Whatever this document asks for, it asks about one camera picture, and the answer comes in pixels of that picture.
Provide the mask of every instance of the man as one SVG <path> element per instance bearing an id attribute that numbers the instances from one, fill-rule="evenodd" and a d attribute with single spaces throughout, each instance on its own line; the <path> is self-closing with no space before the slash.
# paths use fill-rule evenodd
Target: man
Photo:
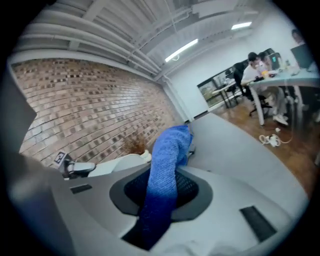
<path id="1" fill-rule="evenodd" d="M 260 66 L 264 69 L 264 70 L 267 70 L 267 71 L 271 71 L 272 70 L 272 63 L 271 63 L 271 59 L 269 58 L 269 56 L 264 52 L 260 52 L 258 54 L 258 56 L 260 57 L 261 59 L 261 62 L 260 62 Z"/>
<path id="2" fill-rule="evenodd" d="M 246 86 L 256 79 L 261 78 L 261 72 L 265 70 L 259 66 L 260 58 L 255 52 L 248 54 L 248 60 L 249 65 L 245 68 L 241 80 L 242 86 Z M 284 92 L 275 86 L 264 88 L 262 84 L 255 86 L 254 89 L 258 95 L 263 95 L 266 98 L 272 96 L 273 101 L 270 102 L 270 105 L 273 108 L 273 120 L 287 126 L 287 118 L 283 116 L 283 114 L 287 112 Z"/>
<path id="3" fill-rule="evenodd" d="M 294 41 L 300 46 L 303 45 L 305 43 L 302 35 L 300 34 L 300 32 L 297 29 L 293 29 L 291 31 L 292 37 L 294 39 Z"/>

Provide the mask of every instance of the blue towel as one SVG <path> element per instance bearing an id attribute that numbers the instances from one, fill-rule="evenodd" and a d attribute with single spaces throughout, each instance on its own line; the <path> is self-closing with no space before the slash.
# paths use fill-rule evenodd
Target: blue towel
<path id="1" fill-rule="evenodd" d="M 153 150 L 150 176 L 144 205 L 140 213 L 142 241 L 146 250 L 161 238 L 171 224 L 176 208 L 176 167 L 187 164 L 187 153 L 193 136 L 187 125 L 165 130 L 157 138 Z"/>

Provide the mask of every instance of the white shirt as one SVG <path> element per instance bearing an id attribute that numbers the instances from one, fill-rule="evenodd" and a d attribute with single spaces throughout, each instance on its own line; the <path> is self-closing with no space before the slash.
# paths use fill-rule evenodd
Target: white shirt
<path id="1" fill-rule="evenodd" d="M 255 79 L 256 77 L 261 77 L 261 76 L 262 76 L 261 72 L 259 71 L 258 68 L 254 69 L 251 65 L 248 65 L 243 72 L 243 77 L 241 82 Z"/>

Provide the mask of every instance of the ceiling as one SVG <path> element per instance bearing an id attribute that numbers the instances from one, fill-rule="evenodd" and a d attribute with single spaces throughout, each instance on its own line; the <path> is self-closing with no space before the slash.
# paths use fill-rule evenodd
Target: ceiling
<path id="1" fill-rule="evenodd" d="M 15 52 L 58 49 L 128 65 L 155 81 L 259 23 L 266 0 L 57 0 L 21 35 Z M 248 28 L 232 25 L 252 22 Z M 177 61 L 165 58 L 187 43 Z"/>

